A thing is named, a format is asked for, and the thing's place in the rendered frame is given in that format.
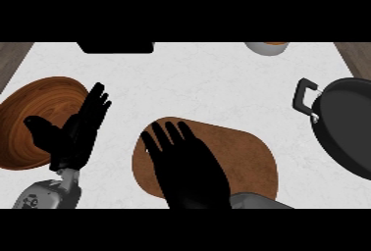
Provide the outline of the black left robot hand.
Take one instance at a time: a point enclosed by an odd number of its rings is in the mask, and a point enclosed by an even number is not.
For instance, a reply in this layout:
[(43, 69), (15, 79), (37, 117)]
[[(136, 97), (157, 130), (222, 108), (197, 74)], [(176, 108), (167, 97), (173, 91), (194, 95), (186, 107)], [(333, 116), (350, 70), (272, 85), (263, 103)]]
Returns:
[(98, 131), (111, 107), (108, 98), (105, 86), (98, 82), (78, 113), (70, 116), (62, 127), (40, 116), (27, 116), (24, 119), (34, 145), (50, 155), (49, 169), (53, 172), (62, 169), (80, 171), (87, 165)]

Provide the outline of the brown wooden cutting board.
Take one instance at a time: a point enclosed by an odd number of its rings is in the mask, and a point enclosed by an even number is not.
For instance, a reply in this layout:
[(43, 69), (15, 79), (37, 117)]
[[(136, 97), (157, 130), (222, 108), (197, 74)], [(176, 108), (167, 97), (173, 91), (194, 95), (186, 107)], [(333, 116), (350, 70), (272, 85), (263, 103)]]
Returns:
[[(251, 192), (275, 200), (278, 171), (275, 159), (263, 141), (248, 132), (177, 117), (161, 118), (157, 123), (166, 130), (166, 122), (177, 126), (180, 121), (189, 126), (195, 137), (203, 140), (217, 159), (229, 180), (231, 194)], [(145, 192), (164, 198), (140, 135), (132, 154), (132, 170)]]

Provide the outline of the round wooden bowl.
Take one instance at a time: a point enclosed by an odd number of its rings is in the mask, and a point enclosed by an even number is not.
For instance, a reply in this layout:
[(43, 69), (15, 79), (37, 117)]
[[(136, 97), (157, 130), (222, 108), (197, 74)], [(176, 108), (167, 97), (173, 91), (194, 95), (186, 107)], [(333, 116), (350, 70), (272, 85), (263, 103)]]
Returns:
[(49, 153), (36, 147), (27, 117), (43, 118), (58, 130), (78, 113), (89, 90), (67, 76), (41, 78), (21, 87), (0, 103), (0, 168), (34, 169), (49, 163)]

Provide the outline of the black flat appliance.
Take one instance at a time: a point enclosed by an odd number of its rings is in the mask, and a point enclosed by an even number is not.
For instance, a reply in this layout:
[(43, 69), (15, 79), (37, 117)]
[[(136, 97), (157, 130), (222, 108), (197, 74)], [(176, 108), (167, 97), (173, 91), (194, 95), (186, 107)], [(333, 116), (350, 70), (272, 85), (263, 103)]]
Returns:
[(80, 42), (78, 46), (87, 54), (151, 54), (152, 42)]

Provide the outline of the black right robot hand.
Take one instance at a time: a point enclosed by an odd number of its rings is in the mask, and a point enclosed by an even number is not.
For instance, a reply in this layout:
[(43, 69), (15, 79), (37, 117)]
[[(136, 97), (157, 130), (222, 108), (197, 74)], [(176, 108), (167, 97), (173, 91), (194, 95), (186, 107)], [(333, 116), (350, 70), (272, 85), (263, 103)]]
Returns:
[(185, 122), (166, 129), (151, 124), (158, 143), (148, 131), (140, 133), (163, 194), (172, 209), (231, 210), (229, 182), (216, 157)]

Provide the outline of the grey bowl with orange content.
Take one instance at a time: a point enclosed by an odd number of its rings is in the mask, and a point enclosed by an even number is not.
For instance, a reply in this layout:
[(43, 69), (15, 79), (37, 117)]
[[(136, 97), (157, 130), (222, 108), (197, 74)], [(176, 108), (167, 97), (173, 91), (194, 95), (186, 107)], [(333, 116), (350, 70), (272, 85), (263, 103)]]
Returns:
[(279, 55), (287, 46), (287, 42), (247, 42), (247, 47), (263, 56), (276, 56)]

